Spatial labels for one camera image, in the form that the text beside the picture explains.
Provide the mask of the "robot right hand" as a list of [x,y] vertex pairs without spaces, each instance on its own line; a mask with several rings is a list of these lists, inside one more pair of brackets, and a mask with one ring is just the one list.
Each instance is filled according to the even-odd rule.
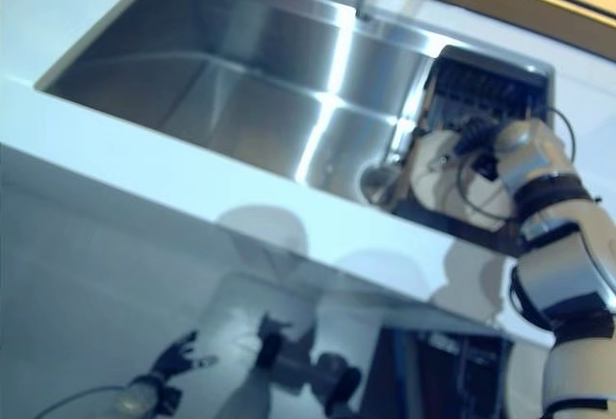
[[456,156],[462,156],[479,149],[489,148],[500,130],[501,125],[495,120],[479,117],[470,118],[461,127],[460,138],[453,147],[453,153]]

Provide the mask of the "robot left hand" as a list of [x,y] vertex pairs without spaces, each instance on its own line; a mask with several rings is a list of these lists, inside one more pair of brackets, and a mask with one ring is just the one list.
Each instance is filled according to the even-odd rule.
[[168,381],[190,371],[216,365],[219,358],[214,354],[192,356],[198,337],[199,331],[192,330],[174,340],[155,359],[150,373],[162,381]]

